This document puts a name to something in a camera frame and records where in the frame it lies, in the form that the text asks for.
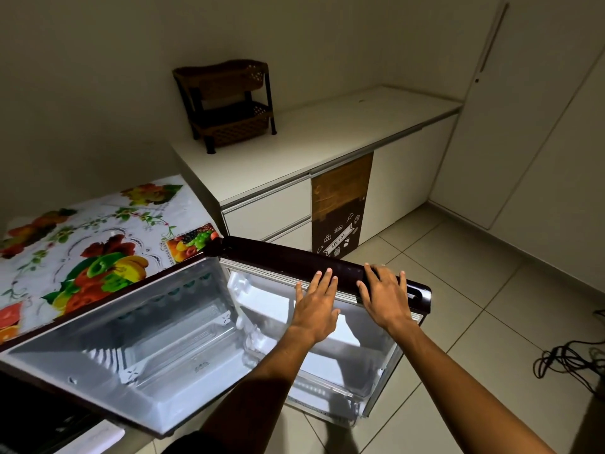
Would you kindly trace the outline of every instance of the wicker basket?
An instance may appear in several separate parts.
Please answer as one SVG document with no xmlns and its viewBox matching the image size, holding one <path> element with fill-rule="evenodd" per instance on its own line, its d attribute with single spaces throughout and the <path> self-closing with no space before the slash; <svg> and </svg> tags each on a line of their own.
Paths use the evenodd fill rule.
<svg viewBox="0 0 605 454">
<path fill-rule="evenodd" d="M 209 154 L 225 146 L 266 132 L 269 121 L 275 135 L 275 121 L 268 65 L 256 60 L 229 60 L 208 67 L 182 67 L 173 70 L 183 98 L 193 137 L 204 137 Z M 252 100 L 252 91 L 267 89 L 268 105 Z M 221 108 L 204 110 L 202 100 L 244 94 L 245 99 Z"/>
</svg>

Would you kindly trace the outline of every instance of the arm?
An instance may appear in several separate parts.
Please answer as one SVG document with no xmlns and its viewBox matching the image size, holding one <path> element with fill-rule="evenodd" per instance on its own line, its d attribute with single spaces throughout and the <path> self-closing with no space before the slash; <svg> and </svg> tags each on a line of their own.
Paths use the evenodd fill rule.
<svg viewBox="0 0 605 454">
<path fill-rule="evenodd" d="M 225 452 L 262 453 L 267 448 L 307 352 L 337 327 L 339 309 L 333 305 L 338 280 L 331 274 L 327 269 L 321 278 L 317 272 L 305 296 L 297 284 L 294 315 L 285 334 L 202 425 L 201 433 Z"/>
<path fill-rule="evenodd" d="M 368 313 L 403 349 L 465 454 L 554 454 L 412 320 L 403 271 L 397 285 L 386 267 L 374 266 L 378 277 L 365 268 L 372 297 L 363 282 L 358 287 Z"/>
</svg>

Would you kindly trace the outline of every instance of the floral fridge cover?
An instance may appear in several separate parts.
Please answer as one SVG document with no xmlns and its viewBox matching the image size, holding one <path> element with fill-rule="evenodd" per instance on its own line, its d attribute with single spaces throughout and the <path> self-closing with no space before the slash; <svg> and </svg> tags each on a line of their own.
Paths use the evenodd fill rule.
<svg viewBox="0 0 605 454">
<path fill-rule="evenodd" d="M 180 175 L 9 229 L 0 245 L 0 343 L 190 258 L 217 236 Z"/>
</svg>

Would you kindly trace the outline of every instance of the hand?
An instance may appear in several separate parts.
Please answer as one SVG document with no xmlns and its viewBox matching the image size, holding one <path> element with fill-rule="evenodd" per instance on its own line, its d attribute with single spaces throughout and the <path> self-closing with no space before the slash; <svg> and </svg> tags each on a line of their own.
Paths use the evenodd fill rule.
<svg viewBox="0 0 605 454">
<path fill-rule="evenodd" d="M 378 277 L 372 271 L 372 268 L 378 273 Z M 366 310 L 372 317 L 372 320 L 391 336 L 399 334 L 409 328 L 411 325 L 417 325 L 412 320 L 412 313 L 408 305 L 407 282 L 405 273 L 401 271 L 399 275 L 399 284 L 397 278 L 386 266 L 372 266 L 368 263 L 364 265 L 372 298 L 368 293 L 366 285 L 358 280 L 357 287 L 361 294 L 361 300 L 364 302 Z"/>
<path fill-rule="evenodd" d="M 337 328 L 340 309 L 332 310 L 332 307 L 334 296 L 337 294 L 338 279 L 331 275 L 330 268 L 326 270 L 323 278 L 321 271 L 317 271 L 305 296 L 301 283 L 297 283 L 297 303 L 289 329 L 308 339 L 311 347 L 326 339 Z"/>
</svg>

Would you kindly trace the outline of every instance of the tiled floor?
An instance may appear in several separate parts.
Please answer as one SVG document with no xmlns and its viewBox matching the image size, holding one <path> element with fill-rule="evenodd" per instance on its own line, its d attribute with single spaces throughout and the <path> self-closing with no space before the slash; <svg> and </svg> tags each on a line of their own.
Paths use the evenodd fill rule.
<svg viewBox="0 0 605 454">
<path fill-rule="evenodd" d="M 532 365 L 542 348 L 572 339 L 603 339 L 605 326 L 591 317 L 593 310 L 605 307 L 601 297 L 427 205 L 345 259 L 403 269 L 408 278 L 430 286 L 433 304 L 423 323 L 426 333 L 556 452 L 592 452 L 579 450 L 577 440 L 574 447 L 580 427 L 591 422 L 584 420 L 590 393 L 569 375 L 551 372 L 538 380 Z M 593 401 L 591 408 L 605 415 L 605 405 Z M 176 436 L 199 427 L 204 419 L 198 416 Z M 141 454 L 160 454 L 169 443 L 155 440 Z M 460 452 L 405 358 L 370 417 L 352 430 L 284 407 L 267 452 L 326 451 Z"/>
</svg>

